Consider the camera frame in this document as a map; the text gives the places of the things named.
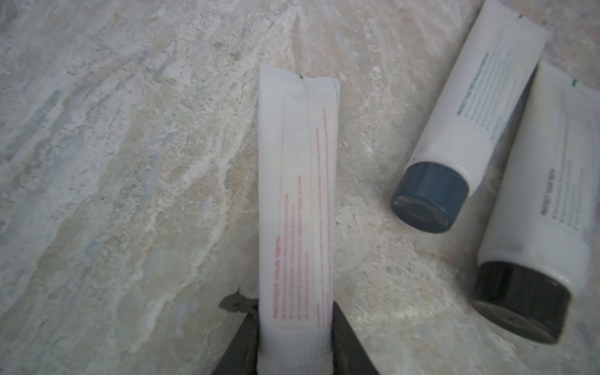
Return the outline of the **white tube pink cap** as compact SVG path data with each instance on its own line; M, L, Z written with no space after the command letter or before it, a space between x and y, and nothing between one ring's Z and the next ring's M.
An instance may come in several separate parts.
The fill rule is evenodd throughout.
M259 72L260 374L334 371L340 84Z

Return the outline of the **white tube dark cap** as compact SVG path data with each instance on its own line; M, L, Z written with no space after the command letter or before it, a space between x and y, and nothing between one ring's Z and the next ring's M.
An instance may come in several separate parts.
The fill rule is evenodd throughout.
M478 251L471 301L522 338L556 344L588 281L599 187L599 93L542 61Z

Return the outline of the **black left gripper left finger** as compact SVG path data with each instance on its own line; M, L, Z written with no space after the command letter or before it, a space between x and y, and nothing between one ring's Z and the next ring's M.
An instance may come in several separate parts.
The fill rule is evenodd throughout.
M245 318L212 374L257 374L259 300L245 297L238 289L225 296L219 307L229 313L242 313Z

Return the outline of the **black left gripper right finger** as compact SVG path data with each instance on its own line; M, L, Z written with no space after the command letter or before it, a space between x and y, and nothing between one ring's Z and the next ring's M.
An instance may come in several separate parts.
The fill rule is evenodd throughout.
M380 374L336 302L333 305L332 346L335 375Z

